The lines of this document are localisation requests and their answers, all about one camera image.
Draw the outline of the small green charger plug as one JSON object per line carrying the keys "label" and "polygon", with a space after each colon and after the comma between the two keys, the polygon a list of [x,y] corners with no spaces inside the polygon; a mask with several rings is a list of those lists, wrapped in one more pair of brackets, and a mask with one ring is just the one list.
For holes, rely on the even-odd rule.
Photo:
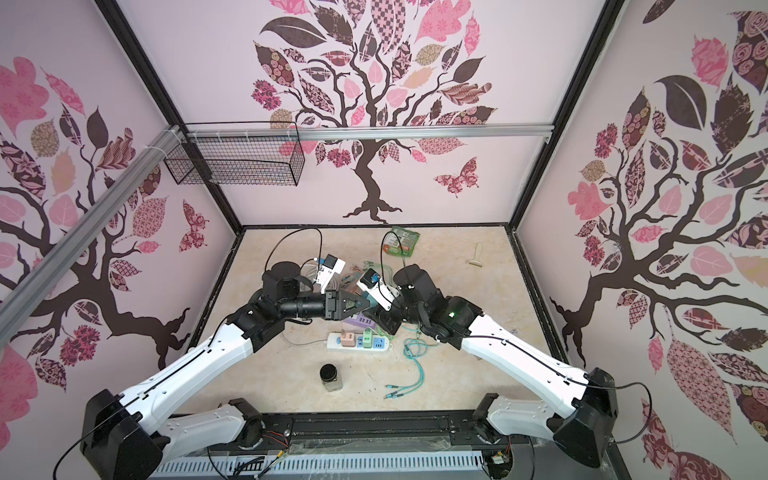
{"label": "small green charger plug", "polygon": [[374,346],[374,335],[371,331],[364,332],[358,341],[359,345],[364,349],[371,349]]}

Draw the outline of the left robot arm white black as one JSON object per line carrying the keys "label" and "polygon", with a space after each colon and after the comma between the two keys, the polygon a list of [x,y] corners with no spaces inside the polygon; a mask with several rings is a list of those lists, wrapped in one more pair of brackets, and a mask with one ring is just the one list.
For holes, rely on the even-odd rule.
{"label": "left robot arm white black", "polygon": [[283,332],[289,320],[341,321],[367,308],[368,300],[322,288],[293,262],[262,275],[262,287],[216,332],[173,364],[120,394],[103,390],[87,403],[82,455],[102,479],[146,479],[161,464],[203,448],[261,442],[263,416],[238,398],[200,414],[177,417],[179,407],[220,374]]}

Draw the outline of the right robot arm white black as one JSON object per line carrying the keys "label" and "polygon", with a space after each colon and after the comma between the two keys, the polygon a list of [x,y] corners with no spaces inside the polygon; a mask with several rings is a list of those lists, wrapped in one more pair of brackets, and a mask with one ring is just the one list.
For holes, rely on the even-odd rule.
{"label": "right robot arm white black", "polygon": [[376,301],[375,321],[390,334],[413,323],[424,335],[489,362],[537,396],[536,401],[491,397],[480,409],[482,425],[499,435],[551,441],[576,462],[601,466],[618,418],[609,373],[586,372],[533,347],[474,303],[443,295],[417,265],[399,270],[390,286],[372,269],[357,285]]}

